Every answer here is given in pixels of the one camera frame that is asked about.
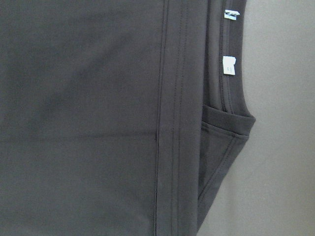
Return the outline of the brown t-shirt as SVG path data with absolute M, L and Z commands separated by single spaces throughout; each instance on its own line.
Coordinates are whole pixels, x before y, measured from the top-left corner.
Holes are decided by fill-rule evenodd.
M 245 7 L 1 1 L 1 235 L 196 235 L 255 122 Z

